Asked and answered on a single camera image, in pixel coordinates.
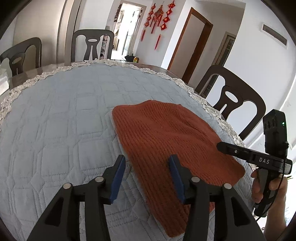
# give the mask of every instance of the blue gripper pad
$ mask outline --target blue gripper pad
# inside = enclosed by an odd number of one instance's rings
[[[110,194],[110,203],[113,203],[114,200],[117,198],[119,188],[122,182],[123,174],[126,169],[126,159],[123,155],[119,155],[114,167],[117,166],[116,173],[114,175],[112,184],[111,184],[111,194]]]
[[[177,168],[177,165],[179,166],[179,168],[181,168],[180,162],[178,160],[178,157],[176,157],[176,155],[171,155],[168,159],[168,162],[169,162],[170,174],[173,179],[173,183],[175,186],[175,190],[177,192],[178,199],[184,204],[184,202],[185,202],[185,195],[184,195],[185,188],[184,188],[184,184],[182,182],[180,173]]]

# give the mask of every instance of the doorway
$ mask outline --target doorway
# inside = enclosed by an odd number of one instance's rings
[[[132,55],[145,9],[142,5],[121,1],[112,29],[115,37],[111,59],[125,60],[125,56]]]
[[[191,8],[168,70],[188,84],[210,36],[213,24]]]
[[[224,64],[229,56],[229,53],[232,49],[232,46],[234,44],[235,38],[236,38],[236,35],[231,34],[229,32],[225,33],[212,65],[224,66]],[[212,76],[212,78],[210,78],[208,80],[208,82],[205,84],[205,87],[203,88],[203,90],[200,94],[202,97],[204,97],[204,98],[207,97],[207,95],[211,91],[213,85],[215,84],[217,78],[218,78],[218,75],[214,75],[214,76]]]

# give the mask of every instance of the knitted towel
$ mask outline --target knitted towel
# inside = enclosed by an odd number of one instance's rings
[[[175,193],[168,167],[170,155],[177,154],[181,165],[210,184],[234,185],[244,175],[243,166],[217,150],[221,140],[215,131],[181,105],[148,100],[116,106],[112,115],[151,213],[169,237],[185,232],[190,208]]]

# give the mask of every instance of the finger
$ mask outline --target finger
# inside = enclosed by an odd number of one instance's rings
[[[252,199],[255,203],[261,202],[262,198],[263,198],[262,193],[252,193]]]
[[[278,178],[272,180],[272,181],[269,183],[269,189],[272,190],[272,191],[273,191],[273,190],[276,190],[276,189],[278,188],[280,182],[281,182],[281,177],[278,177]],[[284,178],[283,178],[283,181],[282,181],[282,183],[281,183],[281,186],[280,186],[279,189],[286,188],[287,185],[288,185],[288,180],[287,180],[286,177],[284,177]]]
[[[260,183],[259,179],[255,178],[252,185],[252,192],[259,193],[260,192]]]
[[[258,173],[257,173],[257,169],[251,173],[251,177],[252,177],[252,178],[256,178],[257,175],[258,175]]]

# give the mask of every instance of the white lace trim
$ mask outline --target white lace trim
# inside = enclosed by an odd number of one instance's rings
[[[189,93],[189,95],[191,96],[191,98],[193,98],[194,100],[201,103],[203,109],[207,113],[209,113],[210,115],[215,116],[219,126],[223,130],[225,130],[228,133],[228,135],[230,135],[233,138],[234,143],[236,145],[245,147],[245,144],[243,143],[241,138],[237,135],[237,133],[233,130],[232,126],[221,118],[221,113],[219,111],[217,111],[216,109],[214,109],[213,107],[211,107],[203,97],[201,97],[198,94],[194,93],[193,88],[186,85],[183,82],[183,80],[178,79],[178,78],[172,78],[172,77],[168,76],[165,73],[157,73],[157,72],[155,72],[155,71],[153,71],[153,70],[151,70],[149,68],[140,69],[137,66],[132,65],[132,64],[125,64],[125,63],[122,63],[122,62],[111,61],[109,59],[103,59],[103,60],[96,59],[96,60],[93,60],[93,61],[84,61],[84,62],[79,62],[79,63],[72,63],[71,66],[58,67],[54,71],[44,72],[41,75],[37,75],[33,79],[27,80],[22,85],[19,85],[19,86],[13,88],[9,92],[9,96],[5,97],[4,100],[1,103],[2,109],[0,110],[0,126],[1,126],[5,116],[11,111],[12,102],[20,95],[20,93],[22,92],[23,89],[26,89],[26,88],[29,88],[29,87],[33,86],[39,80],[43,80],[43,79],[45,79],[46,77],[48,77],[50,75],[54,75],[54,74],[59,73],[59,72],[64,72],[64,71],[70,70],[70,69],[75,68],[75,67],[89,66],[89,65],[94,64],[94,63],[104,63],[104,64],[109,65],[109,66],[116,65],[116,66],[121,66],[121,67],[125,67],[125,68],[137,69],[137,70],[141,70],[144,73],[154,74],[154,75],[160,76],[160,77],[162,77],[164,79],[171,80],[171,81],[175,82],[175,84],[180,86],[182,89],[186,90]]]

